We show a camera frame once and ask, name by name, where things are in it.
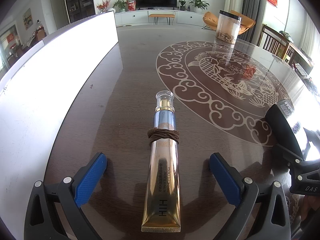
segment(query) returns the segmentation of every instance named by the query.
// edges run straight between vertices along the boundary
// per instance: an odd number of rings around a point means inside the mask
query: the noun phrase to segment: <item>black jar lid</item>
[[[237,16],[237,15],[234,15],[234,14],[232,14],[232,13],[228,13],[228,12],[225,12],[225,11],[220,10],[220,14],[225,15],[225,16],[228,16],[228,17],[233,18],[233,19],[235,19],[235,20],[241,21],[241,17],[239,17],[239,16]]]

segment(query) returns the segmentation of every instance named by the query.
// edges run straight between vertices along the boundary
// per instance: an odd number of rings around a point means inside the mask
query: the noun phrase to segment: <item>metal pin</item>
[[[35,183],[35,187],[40,187],[41,186],[41,181],[37,181],[36,183]]]
[[[274,185],[275,185],[276,187],[281,187],[281,184],[280,184],[279,181],[275,181],[275,182],[274,182]]]
[[[64,179],[63,179],[63,182],[64,183],[69,183],[71,181],[71,178],[70,177],[65,177]]]
[[[252,179],[249,178],[249,177],[246,177],[246,178],[244,178],[244,182],[248,183],[248,184],[251,184],[252,183]]]

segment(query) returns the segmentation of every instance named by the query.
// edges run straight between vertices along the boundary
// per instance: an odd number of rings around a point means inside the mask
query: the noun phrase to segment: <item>eye cream tube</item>
[[[170,91],[156,94],[154,127],[176,129],[173,98]],[[141,231],[180,232],[179,169],[175,140],[159,139],[151,144]]]

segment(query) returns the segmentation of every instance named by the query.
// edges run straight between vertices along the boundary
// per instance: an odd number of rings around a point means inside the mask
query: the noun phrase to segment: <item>finger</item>
[[[320,207],[320,197],[309,196],[308,202],[309,206],[315,211]]]
[[[308,212],[311,206],[308,202],[308,196],[304,196],[302,200],[302,207],[301,207],[301,221],[305,220],[308,216]]]

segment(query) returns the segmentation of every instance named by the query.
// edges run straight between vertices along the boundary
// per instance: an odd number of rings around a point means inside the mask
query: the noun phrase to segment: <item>blue gripper pad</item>
[[[77,207],[86,204],[107,167],[107,158],[100,154],[76,187],[75,202]]]
[[[210,170],[216,178],[229,204],[235,205],[237,207],[241,202],[240,187],[232,178],[231,174],[228,172],[228,170],[219,160],[216,154],[212,154],[210,156],[209,164]]]

